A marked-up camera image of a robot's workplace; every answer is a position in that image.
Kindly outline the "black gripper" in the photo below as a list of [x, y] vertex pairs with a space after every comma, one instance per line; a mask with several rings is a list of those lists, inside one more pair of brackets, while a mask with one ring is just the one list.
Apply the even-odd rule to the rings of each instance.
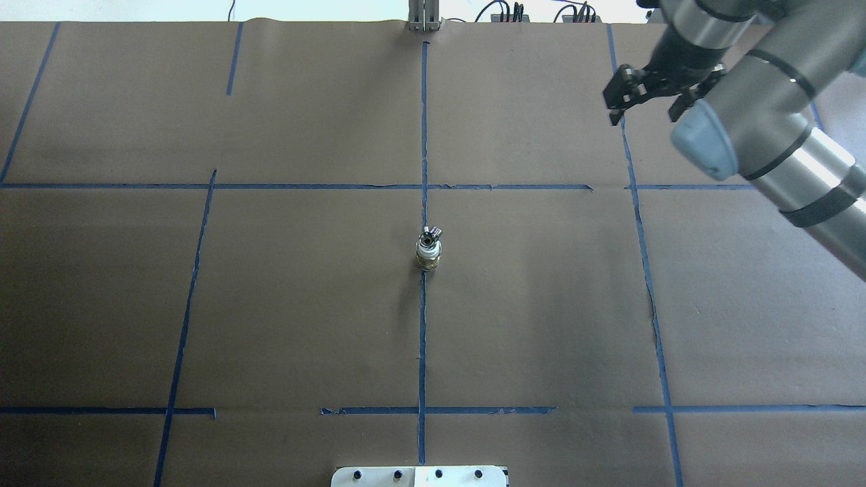
[[626, 111], [658, 97], [675, 97], [668, 109], [668, 119], [677, 122], [699, 99], [704, 98], [726, 75], [726, 66], [717, 64], [696, 83], [678, 83], [650, 69], [619, 66], [603, 89], [612, 126], [620, 124]]

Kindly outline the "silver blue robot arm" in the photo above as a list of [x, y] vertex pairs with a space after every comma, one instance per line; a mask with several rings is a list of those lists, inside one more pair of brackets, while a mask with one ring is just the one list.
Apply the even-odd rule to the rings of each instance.
[[647, 64], [604, 87], [610, 123], [673, 97], [669, 139], [714, 180], [739, 175], [864, 278], [864, 164], [804, 116], [864, 75], [863, 1], [640, 1], [666, 28]]

